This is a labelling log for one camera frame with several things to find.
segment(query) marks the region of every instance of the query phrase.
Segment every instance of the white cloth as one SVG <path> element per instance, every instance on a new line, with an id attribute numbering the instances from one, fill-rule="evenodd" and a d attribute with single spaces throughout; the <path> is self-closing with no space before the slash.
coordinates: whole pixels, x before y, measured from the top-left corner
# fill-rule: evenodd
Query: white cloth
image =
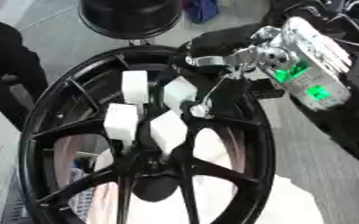
<path id="1" fill-rule="evenodd" d="M 198 135 L 194 155 L 215 164 L 230 167 L 229 156 L 219 137 L 210 129 Z M 108 150 L 97 159 L 96 169 L 112 163 Z M 234 185 L 218 178 L 195 177 L 194 190 L 202 224 L 211 223 L 227 207 L 235 191 Z M 95 190 L 93 203 L 88 211 L 87 224 L 116 223 L 117 185 L 100 185 Z M 129 224 L 187 224 L 188 216 L 180 192 L 157 203 L 146 202 L 132 194 Z M 313 196 L 301 190 L 288 178 L 276 176 L 268 199 L 257 224 L 322 224 L 320 211 Z"/>

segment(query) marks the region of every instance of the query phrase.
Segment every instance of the screw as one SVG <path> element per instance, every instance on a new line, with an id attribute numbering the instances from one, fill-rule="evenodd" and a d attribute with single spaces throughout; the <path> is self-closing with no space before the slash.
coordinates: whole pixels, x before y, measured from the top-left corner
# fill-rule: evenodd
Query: screw
<path id="1" fill-rule="evenodd" d="M 64 114 L 57 114 L 57 118 L 58 118 L 58 119 L 64 118 Z"/>

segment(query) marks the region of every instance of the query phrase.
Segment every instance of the gray floor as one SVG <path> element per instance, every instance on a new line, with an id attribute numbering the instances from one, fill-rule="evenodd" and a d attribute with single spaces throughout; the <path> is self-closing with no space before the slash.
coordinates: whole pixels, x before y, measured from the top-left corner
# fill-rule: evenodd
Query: gray floor
<path id="1" fill-rule="evenodd" d="M 183 19 L 157 42 L 177 46 L 205 31 L 258 21 L 268 8 L 261 0 L 221 0 L 221 4 L 219 17 L 198 25 Z M 77 0 L 35 0 L 26 5 L 28 10 L 19 11 L 21 17 L 10 16 L 12 12 L 4 16 L 39 53 L 49 81 L 96 53 L 126 45 L 87 29 L 77 16 Z M 289 100 L 280 99 L 274 105 L 268 113 L 279 120 L 272 121 L 279 123 L 275 127 L 281 127 L 275 128 L 278 174 L 314 195 L 325 223 L 359 224 L 359 162 L 329 141 Z"/>

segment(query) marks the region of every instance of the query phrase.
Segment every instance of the silver metal part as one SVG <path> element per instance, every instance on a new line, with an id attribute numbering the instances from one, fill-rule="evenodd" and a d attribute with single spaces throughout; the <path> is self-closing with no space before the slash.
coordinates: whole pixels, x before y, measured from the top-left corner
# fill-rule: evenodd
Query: silver metal part
<path id="1" fill-rule="evenodd" d="M 253 36 L 251 36 L 252 39 L 274 39 L 277 35 L 280 34 L 280 29 L 267 25 L 263 28 L 261 28 L 260 30 L 258 30 L 255 34 L 253 34 Z"/>
<path id="2" fill-rule="evenodd" d="M 257 65 L 257 47 L 251 45 L 248 48 L 239 49 L 229 56 L 206 56 L 192 59 L 187 57 L 187 63 L 197 67 L 229 66 L 236 67 L 242 63 L 246 67 Z"/>
<path id="3" fill-rule="evenodd" d="M 305 19 L 290 18 L 281 34 L 268 45 L 279 46 L 289 52 L 292 63 L 286 69 L 264 66 L 263 71 L 308 108 L 315 111 L 326 110 L 342 105 L 349 99 L 349 90 L 338 78 L 349 70 L 351 61 L 348 54 L 332 39 L 315 30 Z M 289 74 L 297 63 L 305 65 L 304 71 Z M 282 71 L 288 74 L 284 79 L 278 77 L 278 73 Z M 317 89 L 324 97 L 314 95 L 318 94 Z"/>

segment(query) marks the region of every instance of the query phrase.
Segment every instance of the person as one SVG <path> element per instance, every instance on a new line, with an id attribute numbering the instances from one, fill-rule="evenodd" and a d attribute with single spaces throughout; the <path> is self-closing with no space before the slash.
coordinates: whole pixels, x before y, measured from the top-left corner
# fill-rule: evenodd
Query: person
<path id="1" fill-rule="evenodd" d="M 5 80 L 8 74 L 16 79 Z M 12 84 L 21 84 L 34 101 L 47 88 L 38 55 L 23 46 L 18 30 L 0 22 L 0 111 L 21 130 L 29 109 L 11 92 Z"/>

